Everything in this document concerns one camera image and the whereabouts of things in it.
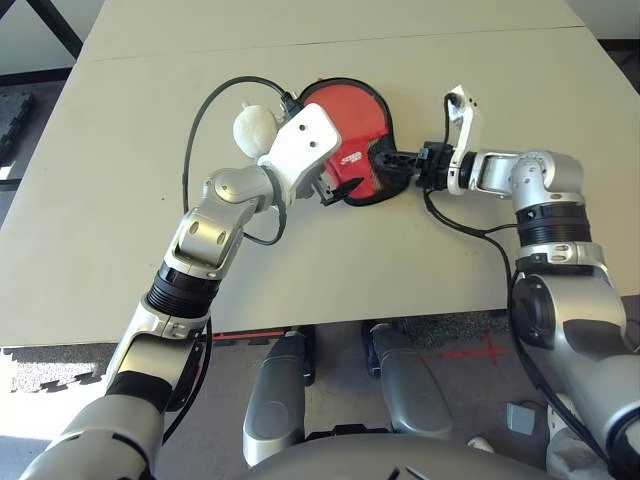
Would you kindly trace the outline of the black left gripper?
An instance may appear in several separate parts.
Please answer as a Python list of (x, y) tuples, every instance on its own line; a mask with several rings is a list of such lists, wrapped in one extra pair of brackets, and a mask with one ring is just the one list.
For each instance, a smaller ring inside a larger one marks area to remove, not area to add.
[(323, 206), (344, 201), (362, 183), (363, 177), (352, 178), (339, 185), (326, 169), (316, 169), (307, 173), (297, 187), (298, 199), (317, 196)]

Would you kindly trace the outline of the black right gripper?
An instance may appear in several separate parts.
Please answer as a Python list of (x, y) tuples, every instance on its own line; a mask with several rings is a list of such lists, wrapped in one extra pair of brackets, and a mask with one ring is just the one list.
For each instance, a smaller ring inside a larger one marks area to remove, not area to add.
[(386, 150), (373, 160), (374, 168), (388, 175), (417, 175), (416, 186), (421, 189), (447, 189), (448, 170), (455, 147), (442, 142), (425, 142), (421, 152)]

